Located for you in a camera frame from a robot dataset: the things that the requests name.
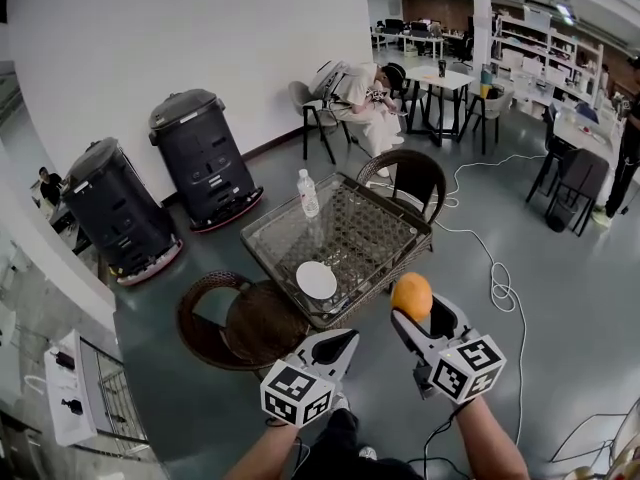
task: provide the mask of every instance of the wicker table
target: wicker table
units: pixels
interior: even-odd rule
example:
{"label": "wicker table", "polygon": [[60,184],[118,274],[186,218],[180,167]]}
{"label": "wicker table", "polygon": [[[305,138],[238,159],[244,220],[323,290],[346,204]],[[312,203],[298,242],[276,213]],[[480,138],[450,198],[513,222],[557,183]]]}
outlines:
{"label": "wicker table", "polygon": [[[242,230],[245,246],[319,330],[340,327],[397,279],[431,243],[421,218],[339,173],[316,185],[320,213],[307,218],[299,197]],[[331,267],[330,299],[306,295],[296,271],[306,261]]]}

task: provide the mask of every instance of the ceiling light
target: ceiling light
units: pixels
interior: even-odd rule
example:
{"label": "ceiling light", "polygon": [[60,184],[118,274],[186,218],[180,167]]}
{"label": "ceiling light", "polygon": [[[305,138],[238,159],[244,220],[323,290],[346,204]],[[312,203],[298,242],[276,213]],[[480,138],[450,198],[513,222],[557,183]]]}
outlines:
{"label": "ceiling light", "polygon": [[556,7],[560,11],[560,14],[562,14],[563,16],[571,16],[571,13],[569,12],[569,9],[567,9],[564,5],[558,4],[558,5],[556,5]]}

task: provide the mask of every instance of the dark jeans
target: dark jeans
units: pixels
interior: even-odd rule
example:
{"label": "dark jeans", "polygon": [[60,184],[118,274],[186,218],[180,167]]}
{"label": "dark jeans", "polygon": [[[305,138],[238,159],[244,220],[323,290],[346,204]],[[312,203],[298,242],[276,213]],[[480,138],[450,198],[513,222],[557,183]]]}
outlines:
{"label": "dark jeans", "polygon": [[633,175],[638,170],[640,163],[640,139],[637,138],[638,132],[633,134],[626,133],[622,136],[620,144],[620,154],[618,157],[618,166],[616,167],[616,175],[611,187],[611,195],[605,206],[608,217],[613,217],[622,202],[624,196],[629,189]]}
{"label": "dark jeans", "polygon": [[420,477],[411,466],[395,459],[369,460],[358,457],[358,418],[346,409],[331,415],[311,447],[309,458],[298,470],[295,480],[398,479],[417,480]]}

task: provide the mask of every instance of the plastic bottle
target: plastic bottle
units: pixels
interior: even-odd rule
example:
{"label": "plastic bottle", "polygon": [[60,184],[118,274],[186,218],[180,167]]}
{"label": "plastic bottle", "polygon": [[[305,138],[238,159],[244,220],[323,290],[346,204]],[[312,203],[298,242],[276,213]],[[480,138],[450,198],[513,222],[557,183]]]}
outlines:
{"label": "plastic bottle", "polygon": [[306,169],[300,169],[299,174],[298,192],[300,192],[302,209],[307,217],[315,217],[320,211],[318,196],[316,195],[316,184],[309,177]]}

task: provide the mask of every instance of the wicker chair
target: wicker chair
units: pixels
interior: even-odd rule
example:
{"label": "wicker chair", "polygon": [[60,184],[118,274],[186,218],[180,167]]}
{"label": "wicker chair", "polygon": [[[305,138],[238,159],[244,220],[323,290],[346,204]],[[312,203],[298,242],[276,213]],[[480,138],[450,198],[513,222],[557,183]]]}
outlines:
{"label": "wicker chair", "polygon": [[[216,288],[240,292],[229,307],[225,327],[195,312],[200,299]],[[210,272],[191,286],[180,301],[177,319],[187,348],[225,370],[267,368],[293,352],[309,331],[307,321],[273,281],[252,283],[225,271]]]}
{"label": "wicker chair", "polygon": [[[382,153],[372,158],[358,174],[357,182],[365,185],[380,169],[397,165],[393,195],[394,203],[420,215],[426,219],[434,189],[437,191],[438,200],[436,208],[427,222],[432,224],[444,206],[447,195],[447,183],[440,166],[431,157],[410,149],[396,149]],[[422,211],[411,203],[399,199],[398,191],[406,192],[416,197],[422,203]]]}

